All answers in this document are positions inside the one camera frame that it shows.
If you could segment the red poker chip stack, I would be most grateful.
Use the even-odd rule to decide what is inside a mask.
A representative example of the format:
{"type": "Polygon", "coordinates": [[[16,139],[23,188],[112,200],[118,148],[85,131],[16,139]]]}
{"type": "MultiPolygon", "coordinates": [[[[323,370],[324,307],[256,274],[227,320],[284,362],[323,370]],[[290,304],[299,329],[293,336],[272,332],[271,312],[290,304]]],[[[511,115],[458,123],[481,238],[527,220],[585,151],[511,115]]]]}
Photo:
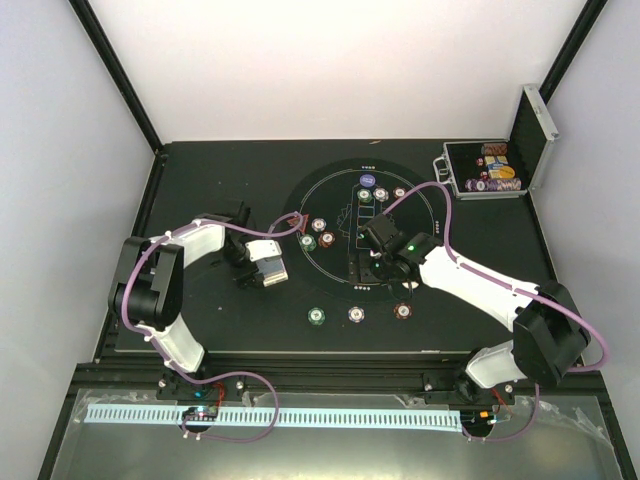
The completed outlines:
{"type": "Polygon", "coordinates": [[[406,320],[412,316],[413,310],[412,307],[406,303],[398,303],[394,306],[393,312],[397,319],[406,320]]]}

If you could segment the blue poker chip stack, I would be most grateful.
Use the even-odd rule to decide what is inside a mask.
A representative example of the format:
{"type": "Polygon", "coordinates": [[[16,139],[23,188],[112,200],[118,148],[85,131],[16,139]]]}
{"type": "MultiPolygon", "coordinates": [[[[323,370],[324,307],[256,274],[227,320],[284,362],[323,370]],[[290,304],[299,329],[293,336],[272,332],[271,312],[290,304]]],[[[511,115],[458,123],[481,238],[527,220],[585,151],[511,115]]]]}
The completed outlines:
{"type": "Polygon", "coordinates": [[[360,323],[365,318],[365,312],[362,308],[354,306],[348,310],[348,319],[353,323],[360,323]]]}

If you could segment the purple blind button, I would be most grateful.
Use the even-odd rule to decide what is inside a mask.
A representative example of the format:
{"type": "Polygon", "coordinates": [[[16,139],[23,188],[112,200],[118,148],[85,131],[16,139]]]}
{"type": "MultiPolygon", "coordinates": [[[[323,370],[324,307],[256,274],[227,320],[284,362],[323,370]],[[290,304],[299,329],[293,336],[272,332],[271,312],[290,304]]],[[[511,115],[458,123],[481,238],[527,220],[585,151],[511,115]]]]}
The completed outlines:
{"type": "Polygon", "coordinates": [[[374,175],[366,173],[360,176],[359,184],[364,188],[372,188],[376,185],[377,181],[374,175]]]}

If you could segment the green poker chip stack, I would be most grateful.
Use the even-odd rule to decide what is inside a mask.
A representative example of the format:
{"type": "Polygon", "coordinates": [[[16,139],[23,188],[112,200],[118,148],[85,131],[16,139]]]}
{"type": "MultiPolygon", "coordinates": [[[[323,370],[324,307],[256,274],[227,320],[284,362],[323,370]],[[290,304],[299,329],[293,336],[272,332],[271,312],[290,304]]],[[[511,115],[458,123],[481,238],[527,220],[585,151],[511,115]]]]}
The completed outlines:
{"type": "Polygon", "coordinates": [[[307,313],[307,320],[313,326],[322,325],[326,320],[324,310],[319,307],[311,308],[307,313]]]}

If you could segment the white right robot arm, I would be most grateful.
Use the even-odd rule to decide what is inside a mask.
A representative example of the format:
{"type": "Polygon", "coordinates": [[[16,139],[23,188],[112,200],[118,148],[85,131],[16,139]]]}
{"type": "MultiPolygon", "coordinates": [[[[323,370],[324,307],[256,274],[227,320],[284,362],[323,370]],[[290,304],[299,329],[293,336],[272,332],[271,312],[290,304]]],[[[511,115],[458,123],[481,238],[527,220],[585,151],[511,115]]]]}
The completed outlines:
{"type": "Polygon", "coordinates": [[[504,276],[459,255],[435,236],[408,236],[385,214],[359,227],[358,239],[378,255],[372,271],[379,279],[444,291],[512,334],[506,342],[477,350],[455,377],[456,394],[467,403],[512,381],[555,387],[590,342],[589,332],[575,319],[571,295],[557,282],[538,286],[504,276]]]}

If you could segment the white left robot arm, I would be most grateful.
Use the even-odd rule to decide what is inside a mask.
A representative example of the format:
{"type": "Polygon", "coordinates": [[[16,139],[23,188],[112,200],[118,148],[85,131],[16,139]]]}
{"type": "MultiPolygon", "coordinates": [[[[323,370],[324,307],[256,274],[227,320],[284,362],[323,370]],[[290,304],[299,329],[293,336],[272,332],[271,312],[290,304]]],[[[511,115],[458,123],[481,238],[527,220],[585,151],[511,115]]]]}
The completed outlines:
{"type": "Polygon", "coordinates": [[[165,366],[181,373],[179,386],[193,399],[213,391],[215,376],[202,366],[205,349],[182,315],[185,270],[219,257],[238,270],[236,281],[242,286],[266,287],[272,273],[278,280],[286,277],[279,245],[248,229],[249,218],[244,207],[237,213],[205,214],[159,237],[130,237],[121,249],[109,310],[151,343],[165,366]]]}

